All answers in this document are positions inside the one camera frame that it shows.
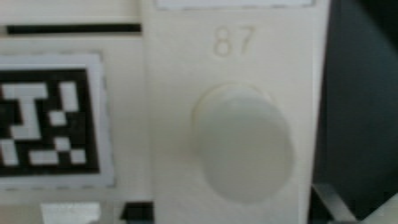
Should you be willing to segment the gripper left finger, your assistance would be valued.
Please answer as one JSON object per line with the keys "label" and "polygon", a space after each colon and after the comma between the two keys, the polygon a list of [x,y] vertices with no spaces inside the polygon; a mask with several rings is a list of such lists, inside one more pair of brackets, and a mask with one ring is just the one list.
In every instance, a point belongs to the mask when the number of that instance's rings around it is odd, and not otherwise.
{"label": "gripper left finger", "polygon": [[128,202],[120,219],[127,224],[155,224],[155,205],[152,202]]}

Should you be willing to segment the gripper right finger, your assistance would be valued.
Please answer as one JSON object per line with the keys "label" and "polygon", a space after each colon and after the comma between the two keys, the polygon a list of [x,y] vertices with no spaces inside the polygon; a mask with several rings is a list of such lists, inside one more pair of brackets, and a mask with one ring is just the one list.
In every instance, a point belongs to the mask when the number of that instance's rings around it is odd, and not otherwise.
{"label": "gripper right finger", "polygon": [[358,184],[315,182],[308,224],[365,224],[381,207],[381,194]]}

